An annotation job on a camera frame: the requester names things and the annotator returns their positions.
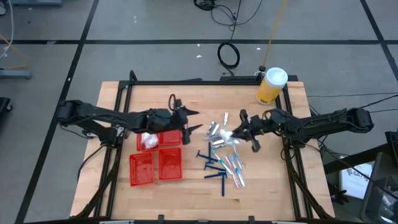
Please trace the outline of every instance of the small packet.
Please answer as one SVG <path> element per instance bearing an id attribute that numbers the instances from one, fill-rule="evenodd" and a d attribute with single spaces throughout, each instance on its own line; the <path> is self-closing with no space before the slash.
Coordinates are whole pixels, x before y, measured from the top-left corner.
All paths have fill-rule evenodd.
<path id="1" fill-rule="evenodd" d="M 142 133 L 141 134 L 141 144 L 145 145 L 146 149 L 152 149 L 159 143 L 159 138 L 156 134 Z"/>
<path id="2" fill-rule="evenodd" d="M 224 129 L 220 130 L 220 136 L 223 138 L 225 144 L 229 146 L 233 146 L 235 144 L 239 144 L 239 139 L 233 138 L 232 136 L 232 131 L 226 131 Z"/>

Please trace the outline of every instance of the white cap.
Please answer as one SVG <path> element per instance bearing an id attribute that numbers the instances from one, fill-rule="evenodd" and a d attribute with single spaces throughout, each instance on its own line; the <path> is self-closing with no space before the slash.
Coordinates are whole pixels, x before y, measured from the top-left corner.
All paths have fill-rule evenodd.
<path id="1" fill-rule="evenodd" d="M 270 68 L 266 73 L 267 83 L 273 87 L 280 88 L 287 83 L 287 73 L 281 68 Z"/>

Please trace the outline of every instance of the black metal frame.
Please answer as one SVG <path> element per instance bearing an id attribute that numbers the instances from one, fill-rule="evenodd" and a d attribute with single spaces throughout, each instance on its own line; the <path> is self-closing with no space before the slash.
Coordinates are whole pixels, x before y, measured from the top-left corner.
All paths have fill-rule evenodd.
<path id="1" fill-rule="evenodd" d="M 297 81 L 297 76 L 295 75 L 289 75 L 289 81 L 294 82 Z M 132 95 L 132 88 L 134 85 L 259 85 L 261 83 L 261 79 L 258 79 L 258 77 L 223 77 L 220 78 L 220 81 L 200 81 L 197 79 L 194 80 L 185 80 L 185 81 L 137 81 L 137 78 L 133 72 L 130 72 L 130 79 L 126 81 L 119 81 L 118 85 L 118 93 L 116 95 L 116 102 L 114 106 L 114 110 L 118 111 L 120 109 L 120 104 L 121 104 L 121 97 L 123 94 L 123 91 L 125 88 L 127 88 L 127 94 L 126 94 L 126 100 L 124 104 L 124 112 L 127 113 L 129 111 L 129 105 L 131 101 L 131 95 Z M 284 87 L 282 90 L 284 93 L 284 100 L 286 104 L 286 110 L 288 113 L 292 114 L 292 106 L 290 104 L 290 97 L 289 97 L 289 91 L 287 86 Z M 277 108 L 282 108 L 282 104 L 280 102 L 280 97 L 278 96 L 276 99 L 276 105 Z M 91 199 L 91 202 L 94 201 L 92 205 L 89 206 L 89 209 L 84 209 L 79 215 L 75 217 L 71 217 L 71 219 L 68 220 L 53 220 L 53 221 L 48 221 L 44 223 L 48 224 L 56 224 L 56 223 L 99 223 L 103 221 L 110 221 L 111 215 L 112 215 L 112 209 L 113 209 L 113 202 L 114 202 L 114 195 L 116 193 L 116 184 L 117 184 L 117 178 L 118 178 L 118 170 L 119 170 L 119 163 L 120 163 L 120 158 L 121 158 L 121 151 L 123 148 L 123 140 L 124 136 L 118 137 L 117 138 L 117 147 L 116 147 L 116 155 L 115 155 L 115 160 L 114 164 L 112 166 L 112 169 L 108 172 L 109 169 L 109 163 L 111 159 L 111 151 L 113 149 L 107 149 L 106 154 L 105 154 L 105 160 L 103 164 L 103 170 L 101 173 L 101 179 L 100 179 L 100 187 L 99 190 L 95 193 L 93 198 Z M 290 156 L 290 144 L 287 142 L 283 137 L 282 137 L 282 142 L 283 142 L 283 147 L 284 147 L 284 152 L 285 152 L 285 160 L 287 164 L 287 168 L 289 170 L 289 166 L 291 163 L 291 156 Z M 297 162 L 297 169 L 299 172 L 300 180 L 302 185 L 307 186 L 306 180 L 305 180 L 305 173 L 303 169 L 303 163 L 302 163 L 302 158 L 300 154 L 299 149 L 295 149 L 295 155 L 296 155 L 296 162 Z M 100 211 L 101 211 L 101 206 L 103 203 L 102 196 L 103 192 L 107 188 L 107 186 L 111 184 L 110 190 L 109 190 L 109 197 L 107 201 L 107 207 L 106 207 L 106 215 L 105 216 L 100 216 Z M 295 181 L 289 175 L 289 184 L 290 184 L 290 189 L 291 189 L 291 194 L 292 194 L 292 205 L 294 208 L 294 213 L 295 213 L 295 221 L 296 222 L 307 222 L 307 223 L 354 223 L 354 222 L 342 222 L 339 220 L 324 220 L 324 219 L 316 219 L 313 218 L 312 214 L 312 208 L 310 203 L 308 202 L 308 199 L 304 197 L 304 204 L 305 204 L 305 210 L 306 210 L 306 218 L 303 218 L 300 213 L 300 204 L 299 204 L 299 199 L 297 196 L 297 189 L 295 186 Z M 93 217 L 88 217 L 90 212 L 94 209 L 94 216 Z M 201 223 L 204 221 L 200 220 L 164 220 L 164 215 L 159 215 L 158 220 L 134 220 L 134 223 Z M 207 223 L 272 223 L 271 221 L 255 221 L 253 216 L 248 217 L 248 221 L 210 221 L 207 220 Z"/>

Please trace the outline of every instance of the white plastic bag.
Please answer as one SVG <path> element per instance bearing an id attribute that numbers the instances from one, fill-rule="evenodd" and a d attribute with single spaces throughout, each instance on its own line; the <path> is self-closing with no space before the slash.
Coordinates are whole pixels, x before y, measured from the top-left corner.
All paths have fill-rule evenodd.
<path id="1" fill-rule="evenodd" d="M 156 134 L 141 134 L 141 144 L 144 144 L 146 149 L 152 149 L 153 147 L 157 146 L 158 143 L 159 139 Z"/>

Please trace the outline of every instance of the yellow cable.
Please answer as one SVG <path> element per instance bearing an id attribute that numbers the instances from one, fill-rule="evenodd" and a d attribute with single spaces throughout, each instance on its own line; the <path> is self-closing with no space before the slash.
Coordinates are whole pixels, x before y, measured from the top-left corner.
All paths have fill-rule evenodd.
<path id="1" fill-rule="evenodd" d="M 277 20 L 275 21 L 274 28 L 273 28 L 273 30 L 272 30 L 272 32 L 271 32 L 271 36 L 269 37 L 269 42 L 268 42 L 268 46 L 267 46 L 266 57 L 265 57 L 265 59 L 264 59 L 264 63 L 262 64 L 262 66 L 264 66 L 264 67 L 266 66 L 266 63 L 267 63 L 268 54 L 269 54 L 269 52 L 271 51 L 271 42 L 272 42 L 272 38 L 273 38 L 273 36 L 274 36 L 276 30 L 278 29 L 278 25 L 279 25 L 280 18 L 282 17 L 282 15 L 283 15 L 283 13 L 284 13 L 284 11 L 285 11 L 286 2 L 287 2 L 287 0 L 284 0 L 284 3 L 283 3 L 283 5 L 282 5 L 282 8 L 280 9 L 279 14 L 278 14 L 278 18 L 277 18 Z"/>
<path id="2" fill-rule="evenodd" d="M 7 69 L 20 69 L 20 68 L 27 68 L 29 66 L 29 57 L 27 55 L 25 55 L 24 53 L 22 53 L 20 50 L 18 50 L 16 47 L 14 47 L 13 45 L 10 45 L 10 43 L 8 42 L 8 40 L 6 38 L 3 37 L 3 35 L 0 34 L 0 38 L 2 38 L 2 40 L 5 41 L 5 43 L 7 43 L 13 50 L 15 50 L 22 58 L 25 59 L 26 65 L 18 65 L 18 66 L 13 66 L 13 67 L 9 67 Z"/>

